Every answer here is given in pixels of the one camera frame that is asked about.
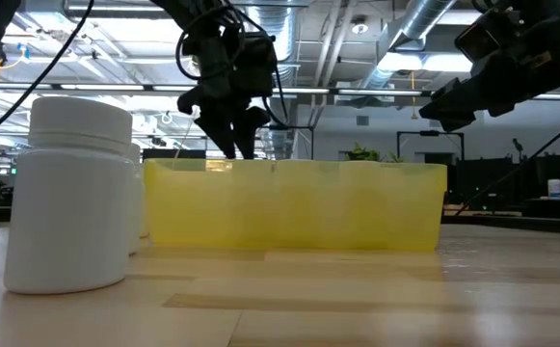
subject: yellow plastic bin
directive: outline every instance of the yellow plastic bin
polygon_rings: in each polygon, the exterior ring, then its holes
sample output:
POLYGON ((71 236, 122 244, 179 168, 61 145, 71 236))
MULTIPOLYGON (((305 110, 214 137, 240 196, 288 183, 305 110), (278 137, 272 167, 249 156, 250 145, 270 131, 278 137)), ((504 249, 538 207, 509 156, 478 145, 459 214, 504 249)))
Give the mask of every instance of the yellow plastic bin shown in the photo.
POLYGON ((432 250, 446 167, 153 159, 147 225, 176 246, 432 250))

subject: wooden table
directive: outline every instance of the wooden table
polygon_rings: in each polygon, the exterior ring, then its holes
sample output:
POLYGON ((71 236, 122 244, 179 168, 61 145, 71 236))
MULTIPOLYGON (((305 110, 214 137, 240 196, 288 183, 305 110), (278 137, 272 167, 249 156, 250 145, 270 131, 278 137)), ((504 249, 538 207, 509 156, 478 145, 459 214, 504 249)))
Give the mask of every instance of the wooden table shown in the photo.
POLYGON ((560 234, 444 226, 430 254, 145 247, 125 281, 2 285, 0 346, 560 346, 560 234))

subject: white plastic bottle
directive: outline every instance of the white plastic bottle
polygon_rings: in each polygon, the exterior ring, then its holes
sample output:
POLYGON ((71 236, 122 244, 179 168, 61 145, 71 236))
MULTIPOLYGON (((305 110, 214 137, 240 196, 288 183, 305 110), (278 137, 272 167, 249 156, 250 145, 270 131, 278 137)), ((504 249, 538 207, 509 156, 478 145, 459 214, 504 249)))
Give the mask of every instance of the white plastic bottle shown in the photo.
POLYGON ((4 277, 12 292, 94 289, 124 278, 134 166, 129 113, 73 97, 33 103, 18 156, 4 277))
POLYGON ((134 179, 132 180, 130 232, 129 232, 129 254, 138 251, 141 243, 141 234, 144 232, 144 186, 141 177, 141 148, 138 145, 130 145, 127 159, 134 163, 134 179))

